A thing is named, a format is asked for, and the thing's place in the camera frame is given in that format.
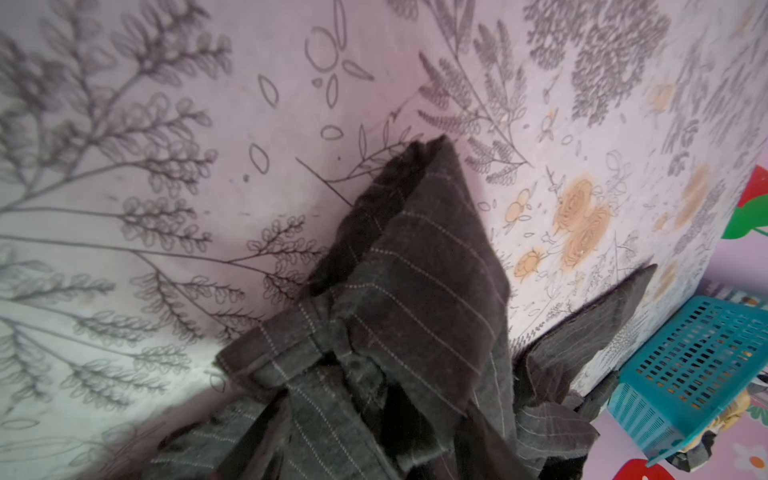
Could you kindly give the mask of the dark grey pinstriped shirt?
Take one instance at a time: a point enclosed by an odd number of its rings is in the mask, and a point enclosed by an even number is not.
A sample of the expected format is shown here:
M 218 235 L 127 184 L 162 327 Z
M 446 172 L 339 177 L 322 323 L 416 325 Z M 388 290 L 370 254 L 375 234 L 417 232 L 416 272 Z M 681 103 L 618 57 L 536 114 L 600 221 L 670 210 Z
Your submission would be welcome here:
M 646 264 L 513 359 L 510 286 L 451 141 L 390 160 L 295 303 L 224 348 L 240 388 L 142 479 L 579 479 L 616 387 L 579 371 L 642 300 Z

